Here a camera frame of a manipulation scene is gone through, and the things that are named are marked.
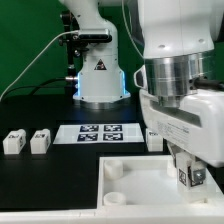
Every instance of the blue light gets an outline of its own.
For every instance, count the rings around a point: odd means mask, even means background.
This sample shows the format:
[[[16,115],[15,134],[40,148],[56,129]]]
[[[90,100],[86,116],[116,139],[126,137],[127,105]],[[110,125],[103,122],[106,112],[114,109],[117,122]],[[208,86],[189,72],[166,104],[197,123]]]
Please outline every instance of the blue light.
[[[80,73],[78,73],[78,92],[76,93],[76,95],[80,96]]]
[[[125,73],[124,72],[122,73],[122,76],[123,76],[123,93],[124,93],[124,95],[126,95]]]

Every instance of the black table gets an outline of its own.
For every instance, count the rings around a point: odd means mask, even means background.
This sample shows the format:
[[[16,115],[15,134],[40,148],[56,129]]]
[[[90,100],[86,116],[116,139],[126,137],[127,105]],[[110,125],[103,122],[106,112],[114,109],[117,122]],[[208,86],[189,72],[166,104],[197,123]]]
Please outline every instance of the black table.
[[[62,124],[144,122],[138,96],[117,109],[93,111],[73,105],[63,95],[15,96],[0,105],[0,141],[24,129],[27,144],[19,155],[4,155],[0,146],[0,210],[91,209],[97,205],[100,156],[143,155],[144,143],[53,145],[46,155],[32,155],[36,130],[50,129],[52,141]]]

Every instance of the small white box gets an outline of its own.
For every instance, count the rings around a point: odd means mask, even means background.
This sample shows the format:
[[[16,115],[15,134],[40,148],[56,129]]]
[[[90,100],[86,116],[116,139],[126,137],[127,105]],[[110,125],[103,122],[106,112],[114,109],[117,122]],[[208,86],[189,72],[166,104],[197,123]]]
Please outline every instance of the small white box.
[[[32,154],[46,154],[51,144],[51,133],[48,129],[36,131],[30,141]]]
[[[3,141],[6,155],[17,155],[26,144],[26,132],[23,129],[11,131]]]
[[[163,137],[146,128],[146,144],[149,152],[163,151]]]

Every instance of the warning label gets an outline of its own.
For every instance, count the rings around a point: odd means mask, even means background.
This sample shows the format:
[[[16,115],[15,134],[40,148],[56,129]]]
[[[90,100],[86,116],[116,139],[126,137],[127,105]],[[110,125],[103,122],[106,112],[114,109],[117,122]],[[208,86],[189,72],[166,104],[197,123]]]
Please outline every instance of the warning label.
[[[107,70],[107,69],[103,61],[100,59],[94,70],[101,71],[101,70]]]
[[[188,127],[171,124],[169,122],[163,123],[158,121],[158,132],[168,141],[177,146],[188,149],[190,130]]]

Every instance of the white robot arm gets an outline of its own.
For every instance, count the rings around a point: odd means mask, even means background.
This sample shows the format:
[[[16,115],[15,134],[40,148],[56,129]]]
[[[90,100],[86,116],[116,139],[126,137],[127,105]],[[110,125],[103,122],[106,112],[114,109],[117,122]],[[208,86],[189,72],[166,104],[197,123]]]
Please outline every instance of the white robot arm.
[[[100,16],[99,1],[60,2],[68,7],[79,24],[80,30],[74,38],[89,38],[88,51],[83,53],[83,68],[78,73],[78,91],[74,100],[91,109],[108,109],[128,99],[130,93],[125,89],[125,74],[118,65],[117,29]],[[101,42],[100,38],[104,36],[110,36],[111,41]],[[99,38],[99,43],[91,44],[93,38]]]

